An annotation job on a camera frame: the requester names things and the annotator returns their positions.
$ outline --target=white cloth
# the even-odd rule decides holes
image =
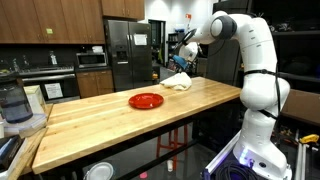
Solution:
[[[160,82],[164,87],[170,87],[174,90],[187,90],[192,85],[190,77],[185,73],[177,73]]]

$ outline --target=stainless steel refrigerator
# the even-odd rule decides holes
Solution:
[[[115,91],[152,85],[150,24],[107,20],[105,33]]]

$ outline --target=cabinet door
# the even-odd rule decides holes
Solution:
[[[10,30],[10,26],[0,2],[0,43],[14,43],[14,39]]]
[[[88,43],[104,44],[105,38],[100,0],[82,0],[82,5],[88,32]]]
[[[113,80],[111,71],[96,72],[99,95],[113,93]]]
[[[126,17],[124,2],[125,0],[102,0],[103,15],[114,17]]]
[[[61,0],[70,43],[87,43],[87,30],[79,0]]]
[[[77,73],[77,81],[81,98],[98,96],[96,78],[92,73]]]
[[[61,1],[34,0],[34,5],[46,43],[69,43]]]
[[[43,42],[33,0],[2,0],[1,2],[16,43]]]
[[[137,20],[144,19],[144,0],[125,0],[126,17]]]

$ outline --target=red plate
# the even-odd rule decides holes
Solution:
[[[163,97],[154,93],[137,94],[129,99],[129,104],[139,109],[152,109],[160,106],[162,103]]]

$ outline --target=white wall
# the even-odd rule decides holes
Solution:
[[[175,28],[184,28],[187,32],[189,20],[185,18],[186,14],[192,15],[189,30],[204,24],[212,14],[215,2],[218,0],[145,0],[145,20],[140,22],[148,23],[149,19],[166,21],[167,41],[168,33],[173,33]]]

